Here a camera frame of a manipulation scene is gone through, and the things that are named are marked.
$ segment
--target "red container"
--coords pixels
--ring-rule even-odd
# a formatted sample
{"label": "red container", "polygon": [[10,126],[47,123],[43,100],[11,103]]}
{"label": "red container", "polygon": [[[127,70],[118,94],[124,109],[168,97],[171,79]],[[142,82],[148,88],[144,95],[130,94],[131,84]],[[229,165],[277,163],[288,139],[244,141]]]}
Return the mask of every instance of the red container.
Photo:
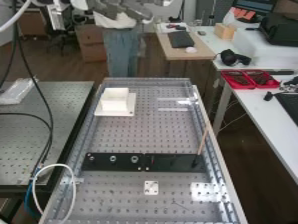
{"label": "red container", "polygon": [[227,70],[221,75],[233,89],[255,89],[256,83],[243,71]]}
{"label": "red container", "polygon": [[244,71],[245,75],[252,79],[256,87],[260,89],[276,89],[280,87],[280,82],[272,77],[272,75],[263,70]]}

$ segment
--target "person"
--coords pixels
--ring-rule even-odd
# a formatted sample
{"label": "person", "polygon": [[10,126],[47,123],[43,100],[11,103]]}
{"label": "person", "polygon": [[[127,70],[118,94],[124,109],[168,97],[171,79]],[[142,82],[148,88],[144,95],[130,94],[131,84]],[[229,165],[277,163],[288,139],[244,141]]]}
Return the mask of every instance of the person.
{"label": "person", "polygon": [[103,27],[104,46],[111,77],[138,76],[139,29],[138,21],[126,12],[116,20],[95,12],[96,25]]}

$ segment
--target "gray table surface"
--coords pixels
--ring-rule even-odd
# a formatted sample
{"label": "gray table surface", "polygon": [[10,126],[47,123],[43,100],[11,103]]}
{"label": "gray table surface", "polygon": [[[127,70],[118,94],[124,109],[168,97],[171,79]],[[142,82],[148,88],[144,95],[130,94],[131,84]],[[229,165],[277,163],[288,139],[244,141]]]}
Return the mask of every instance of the gray table surface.
{"label": "gray table surface", "polygon": [[[95,117],[100,95],[110,87],[130,87],[130,91],[138,93],[135,117]],[[237,202],[239,205],[239,198],[233,196],[232,201],[231,196],[236,194],[228,194],[227,191],[229,175],[227,170],[227,175],[223,172],[225,166],[221,165],[223,159],[217,157],[220,149],[212,135],[208,136],[203,153],[205,172],[82,171],[87,152],[195,153],[205,127],[204,107],[200,106],[202,98],[198,97],[199,92],[190,79],[104,81],[68,161],[82,182],[67,223],[195,224],[239,221],[243,210],[235,209],[240,207],[235,204]],[[70,180],[70,173],[66,171],[41,223],[56,224],[66,217],[72,200]],[[159,196],[144,195],[144,182],[148,180],[159,181]],[[203,189],[194,191],[192,184]],[[195,194],[199,195],[199,200],[194,199]],[[245,218],[240,220],[241,223],[248,223]]]}
{"label": "gray table surface", "polygon": [[[58,163],[75,123],[92,90],[94,82],[39,83],[54,113],[54,144],[47,164]],[[2,105],[0,113],[30,113],[50,121],[49,111],[34,88],[19,105]],[[29,182],[50,131],[42,121],[25,116],[0,116],[0,186]],[[41,184],[47,184],[50,176]]]}

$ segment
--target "jeans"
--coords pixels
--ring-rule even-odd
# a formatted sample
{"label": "jeans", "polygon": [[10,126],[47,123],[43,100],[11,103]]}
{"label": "jeans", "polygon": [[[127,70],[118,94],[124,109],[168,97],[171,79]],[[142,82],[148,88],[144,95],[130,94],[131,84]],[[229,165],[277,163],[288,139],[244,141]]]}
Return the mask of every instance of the jeans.
{"label": "jeans", "polygon": [[139,31],[134,29],[104,29],[104,44],[111,77],[138,75]]}

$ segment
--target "screw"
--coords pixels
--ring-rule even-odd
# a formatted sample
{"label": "screw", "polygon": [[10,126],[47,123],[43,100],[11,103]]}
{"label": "screw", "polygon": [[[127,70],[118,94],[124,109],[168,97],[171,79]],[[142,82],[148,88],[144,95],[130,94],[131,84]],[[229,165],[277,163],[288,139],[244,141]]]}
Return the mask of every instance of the screw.
{"label": "screw", "polygon": [[111,156],[111,157],[110,157],[110,161],[111,161],[112,163],[116,163],[116,160],[118,160],[118,157],[116,157],[116,156]]}
{"label": "screw", "polygon": [[139,157],[138,156],[132,156],[131,161],[132,161],[132,163],[138,163],[139,162]]}

